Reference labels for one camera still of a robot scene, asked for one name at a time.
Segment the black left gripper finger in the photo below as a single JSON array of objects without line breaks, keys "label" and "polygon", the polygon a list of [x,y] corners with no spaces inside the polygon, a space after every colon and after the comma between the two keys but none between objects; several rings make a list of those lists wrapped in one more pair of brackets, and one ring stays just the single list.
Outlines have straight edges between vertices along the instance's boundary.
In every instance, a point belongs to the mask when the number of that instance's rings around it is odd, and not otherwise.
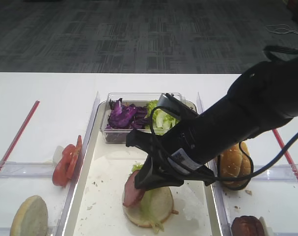
[{"label": "black left gripper finger", "polygon": [[142,168],[135,176],[136,189],[154,189],[152,179],[152,157],[147,156]]}]

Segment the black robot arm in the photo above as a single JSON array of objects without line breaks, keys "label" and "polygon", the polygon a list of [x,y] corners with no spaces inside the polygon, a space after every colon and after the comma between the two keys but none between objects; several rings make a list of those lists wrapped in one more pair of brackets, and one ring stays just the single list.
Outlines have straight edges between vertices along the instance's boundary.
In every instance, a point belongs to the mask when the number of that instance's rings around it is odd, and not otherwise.
[{"label": "black robot arm", "polygon": [[181,186],[185,180],[206,185],[232,181],[215,175],[206,164],[232,145],[298,117],[298,49],[267,46],[264,53],[267,61],[244,72],[223,98],[201,114],[162,94],[158,109],[179,123],[161,136],[136,129],[127,135],[126,146],[148,154],[127,187],[145,191]]}]

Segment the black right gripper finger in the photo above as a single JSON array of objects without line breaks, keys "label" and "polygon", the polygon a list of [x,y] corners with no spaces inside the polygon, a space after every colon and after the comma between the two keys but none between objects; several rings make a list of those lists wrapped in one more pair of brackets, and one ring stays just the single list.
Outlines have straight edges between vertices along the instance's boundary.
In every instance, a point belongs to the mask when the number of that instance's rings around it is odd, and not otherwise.
[{"label": "black right gripper finger", "polygon": [[184,176],[173,176],[168,172],[161,172],[160,170],[154,171],[149,178],[148,189],[157,189],[165,186],[182,186],[185,180],[203,181],[206,186],[215,182],[215,175],[209,168],[199,168],[196,172]]}]

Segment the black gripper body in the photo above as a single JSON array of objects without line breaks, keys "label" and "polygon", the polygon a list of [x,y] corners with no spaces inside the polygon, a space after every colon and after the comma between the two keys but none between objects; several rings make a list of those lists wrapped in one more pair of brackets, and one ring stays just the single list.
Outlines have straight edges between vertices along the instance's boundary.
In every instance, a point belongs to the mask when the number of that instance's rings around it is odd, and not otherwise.
[{"label": "black gripper body", "polygon": [[164,135],[132,130],[126,146],[137,147],[152,157],[152,173],[160,170],[173,176],[188,176],[208,161],[206,125],[199,122],[181,122]]}]

